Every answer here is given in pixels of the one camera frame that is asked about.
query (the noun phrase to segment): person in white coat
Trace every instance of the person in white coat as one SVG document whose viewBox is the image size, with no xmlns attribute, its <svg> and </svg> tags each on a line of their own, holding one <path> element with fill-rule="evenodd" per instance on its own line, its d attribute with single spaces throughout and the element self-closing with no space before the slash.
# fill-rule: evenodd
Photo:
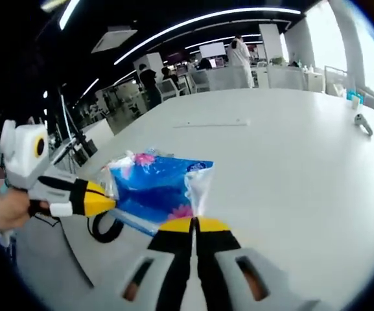
<svg viewBox="0 0 374 311">
<path fill-rule="evenodd" d="M 254 87 L 254 81 L 250 69 L 250 53 L 247 45 L 243 43 L 241 36 L 236 36 L 236 38 L 234 38 L 234 40 L 229 44 L 227 56 L 229 59 L 229 65 L 234 68 L 234 74 L 244 76 L 244 83 L 247 87 Z"/>
</svg>

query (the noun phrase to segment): plastic bag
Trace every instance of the plastic bag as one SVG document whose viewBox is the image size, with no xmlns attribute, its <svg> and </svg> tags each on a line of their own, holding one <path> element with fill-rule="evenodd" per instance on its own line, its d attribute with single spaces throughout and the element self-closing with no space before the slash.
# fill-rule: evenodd
<svg viewBox="0 0 374 311">
<path fill-rule="evenodd" d="M 118 219 L 153 235 L 167 220 L 203 213 L 213 162 L 148 152 L 108 163 L 98 182 L 118 200 Z"/>
</svg>

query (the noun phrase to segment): hand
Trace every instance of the hand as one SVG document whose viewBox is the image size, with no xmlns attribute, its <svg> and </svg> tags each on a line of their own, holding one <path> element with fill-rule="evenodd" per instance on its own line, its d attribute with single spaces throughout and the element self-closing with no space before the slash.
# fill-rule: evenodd
<svg viewBox="0 0 374 311">
<path fill-rule="evenodd" d="M 29 195 L 20 190 L 9 189 L 0 194 L 0 232 L 22 227 L 28 219 L 30 207 Z M 40 207 L 48 209 L 47 202 L 40 202 Z"/>
</svg>

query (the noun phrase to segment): black ceiling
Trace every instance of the black ceiling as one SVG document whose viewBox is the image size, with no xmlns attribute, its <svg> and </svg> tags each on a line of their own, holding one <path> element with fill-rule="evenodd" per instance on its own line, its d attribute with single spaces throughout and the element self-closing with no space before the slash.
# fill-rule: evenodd
<svg viewBox="0 0 374 311">
<path fill-rule="evenodd" d="M 195 3 L 80 0 L 65 29 L 60 31 L 58 20 L 65 5 L 48 14 L 40 9 L 37 1 L 9 1 L 0 8 L 0 28 L 3 34 L 0 35 L 0 85 L 4 85 L 6 94 L 10 94 L 13 101 L 21 98 L 22 104 L 26 104 L 40 100 L 43 90 L 66 83 L 64 93 L 68 101 L 76 101 L 96 78 L 100 80 L 92 91 L 111 85 L 129 73 L 133 70 L 132 62 L 147 50 L 160 52 L 164 58 L 178 49 L 202 41 L 259 33 L 257 21 L 192 30 L 244 19 L 282 19 L 295 23 L 303 14 L 247 12 L 206 19 L 168 33 L 134 52 L 118 65 L 113 65 L 116 59 L 138 43 L 182 21 L 220 10 L 251 6 L 274 6 L 304 12 L 315 2 L 317 0 L 201 0 Z M 128 25 L 138 31 L 116 49 L 91 54 L 107 28 L 119 25 Z M 277 22 L 277 25 L 279 31 L 283 32 L 288 23 Z M 186 32 L 191 33 L 162 43 Z"/>
</svg>

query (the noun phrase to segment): table surface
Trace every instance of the table surface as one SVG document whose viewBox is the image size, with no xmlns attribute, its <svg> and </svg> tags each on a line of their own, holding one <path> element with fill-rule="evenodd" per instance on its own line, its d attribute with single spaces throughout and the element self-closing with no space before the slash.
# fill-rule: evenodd
<svg viewBox="0 0 374 311">
<path fill-rule="evenodd" d="M 359 111 L 374 131 L 374 110 Z M 204 214 L 285 271 L 293 292 L 338 310 L 374 274 L 374 135 L 353 124 L 357 113 L 344 99 L 287 89 L 176 97 L 115 136 L 79 175 L 90 178 L 125 150 L 148 147 L 214 161 Z M 95 286 L 118 256 L 150 241 L 125 226 L 104 245 L 83 217 L 62 225 Z"/>
</svg>

